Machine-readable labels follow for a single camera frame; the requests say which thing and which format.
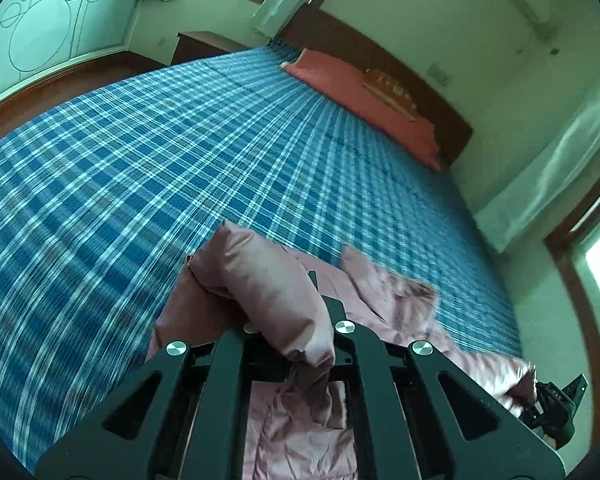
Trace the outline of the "green curtain right side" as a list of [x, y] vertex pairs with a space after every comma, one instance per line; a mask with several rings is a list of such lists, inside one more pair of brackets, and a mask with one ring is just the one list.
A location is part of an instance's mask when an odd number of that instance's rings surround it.
[[505, 252], [600, 149], [600, 78], [556, 136], [476, 214], [483, 237]]

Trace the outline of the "dark wooden nightstand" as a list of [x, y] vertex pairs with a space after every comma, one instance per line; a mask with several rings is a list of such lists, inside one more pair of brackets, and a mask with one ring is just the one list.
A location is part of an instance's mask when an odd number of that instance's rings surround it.
[[200, 58], [214, 58], [243, 50], [247, 50], [243, 44], [214, 32], [179, 32], [171, 65], [192, 62]]

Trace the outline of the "brown patterned small cushion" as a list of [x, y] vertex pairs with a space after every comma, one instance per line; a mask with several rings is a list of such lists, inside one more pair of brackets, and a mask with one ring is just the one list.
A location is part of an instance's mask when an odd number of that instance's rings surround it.
[[381, 70], [366, 70], [363, 86], [372, 92], [381, 102], [392, 107], [414, 122], [419, 118], [417, 105], [407, 88], [400, 81], [392, 78]]

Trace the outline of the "frosted glass wardrobe doors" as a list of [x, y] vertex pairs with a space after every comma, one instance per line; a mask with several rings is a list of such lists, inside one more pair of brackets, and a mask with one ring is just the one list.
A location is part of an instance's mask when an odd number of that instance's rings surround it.
[[137, 0], [3, 0], [0, 94], [44, 70], [125, 43]]

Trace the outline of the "pink quilted down jacket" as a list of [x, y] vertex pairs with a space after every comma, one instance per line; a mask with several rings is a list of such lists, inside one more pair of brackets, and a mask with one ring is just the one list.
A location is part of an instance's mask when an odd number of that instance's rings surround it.
[[512, 414], [536, 398], [532, 364], [457, 347], [437, 322], [434, 286], [394, 273], [345, 247], [338, 266], [223, 222], [188, 255], [151, 331], [148, 350], [192, 346], [246, 324], [291, 360], [286, 382], [258, 382], [250, 393], [244, 466], [247, 479], [353, 479], [354, 434], [346, 388], [330, 382], [334, 328], [325, 304], [379, 339], [405, 347], [431, 342]]

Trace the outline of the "wall power outlet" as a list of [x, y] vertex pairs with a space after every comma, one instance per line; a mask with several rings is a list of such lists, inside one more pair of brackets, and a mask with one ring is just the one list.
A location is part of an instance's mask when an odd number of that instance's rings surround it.
[[426, 70], [426, 74], [442, 87], [448, 86], [452, 81], [452, 76], [437, 63], [431, 63]]

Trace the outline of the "right window wooden frame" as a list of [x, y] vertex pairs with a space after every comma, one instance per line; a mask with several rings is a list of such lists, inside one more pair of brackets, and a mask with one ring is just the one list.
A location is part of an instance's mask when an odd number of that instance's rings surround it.
[[545, 246], [554, 260], [576, 311], [584, 340], [593, 391], [593, 444], [600, 440], [600, 326], [573, 256], [576, 253], [577, 242], [584, 240], [585, 235], [592, 234], [599, 225], [600, 176], [568, 216], [544, 238]]

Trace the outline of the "blue plaid bed sheet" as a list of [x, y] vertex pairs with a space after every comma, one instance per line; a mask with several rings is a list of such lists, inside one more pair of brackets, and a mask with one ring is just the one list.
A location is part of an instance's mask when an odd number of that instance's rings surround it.
[[0, 141], [0, 437], [27, 468], [146, 356], [223, 220], [433, 284], [468, 351], [519, 356], [512, 303], [446, 171], [283, 70], [276, 42], [125, 79]]

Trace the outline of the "orange red pillow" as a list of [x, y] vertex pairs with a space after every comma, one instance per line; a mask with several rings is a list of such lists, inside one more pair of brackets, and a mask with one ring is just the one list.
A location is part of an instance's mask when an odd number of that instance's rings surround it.
[[363, 86], [364, 73], [331, 55], [304, 49], [294, 62], [280, 67], [349, 112], [390, 136], [426, 167], [440, 171], [440, 146], [434, 125], [419, 114], [414, 122], [378, 100]]

